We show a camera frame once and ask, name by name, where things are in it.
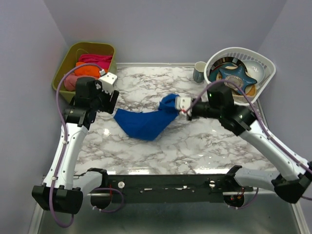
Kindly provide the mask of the blue t shirt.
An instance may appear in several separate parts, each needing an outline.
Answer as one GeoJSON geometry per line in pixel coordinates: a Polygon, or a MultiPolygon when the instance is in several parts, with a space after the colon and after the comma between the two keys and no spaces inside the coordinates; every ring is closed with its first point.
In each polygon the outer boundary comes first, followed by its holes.
{"type": "Polygon", "coordinates": [[[165,96],[153,112],[131,112],[118,109],[114,116],[121,129],[130,137],[144,141],[155,140],[176,119],[176,94],[165,96]]]}

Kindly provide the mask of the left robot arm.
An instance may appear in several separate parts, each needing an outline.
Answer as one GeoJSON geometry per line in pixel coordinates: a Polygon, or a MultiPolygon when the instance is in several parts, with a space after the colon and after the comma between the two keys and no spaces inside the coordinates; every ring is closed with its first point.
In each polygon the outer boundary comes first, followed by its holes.
{"type": "Polygon", "coordinates": [[[91,168],[77,180],[74,174],[81,145],[97,113],[114,111],[119,95],[116,81],[117,76],[112,73],[99,79],[77,80],[70,106],[61,114],[61,134],[53,163],[43,184],[32,189],[32,197],[44,210],[75,215],[88,193],[102,193],[108,188],[105,169],[91,168]]]}

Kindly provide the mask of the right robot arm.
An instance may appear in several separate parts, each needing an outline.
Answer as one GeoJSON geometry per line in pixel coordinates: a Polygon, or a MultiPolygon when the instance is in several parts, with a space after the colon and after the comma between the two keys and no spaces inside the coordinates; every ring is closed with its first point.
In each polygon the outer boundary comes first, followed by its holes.
{"type": "Polygon", "coordinates": [[[232,91],[222,81],[208,84],[204,89],[208,101],[183,97],[176,100],[176,108],[187,119],[214,118],[221,126],[254,146],[276,171],[265,172],[231,168],[224,179],[225,187],[235,191],[239,187],[256,187],[275,192],[282,200],[295,204],[303,197],[312,182],[312,164],[300,157],[269,131],[254,106],[234,103],[232,91]]]}

